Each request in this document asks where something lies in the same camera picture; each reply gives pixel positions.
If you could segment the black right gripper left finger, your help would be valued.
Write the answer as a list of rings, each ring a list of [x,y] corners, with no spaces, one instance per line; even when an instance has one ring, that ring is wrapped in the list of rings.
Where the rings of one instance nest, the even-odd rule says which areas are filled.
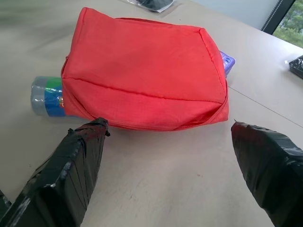
[[[79,227],[100,169],[108,121],[97,118],[69,129],[32,174],[13,204],[4,202],[2,227]]]

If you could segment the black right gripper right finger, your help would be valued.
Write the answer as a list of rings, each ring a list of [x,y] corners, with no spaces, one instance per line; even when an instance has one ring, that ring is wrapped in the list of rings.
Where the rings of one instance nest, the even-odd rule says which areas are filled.
[[[246,185],[276,227],[303,225],[303,151],[289,137],[235,122],[232,144]]]

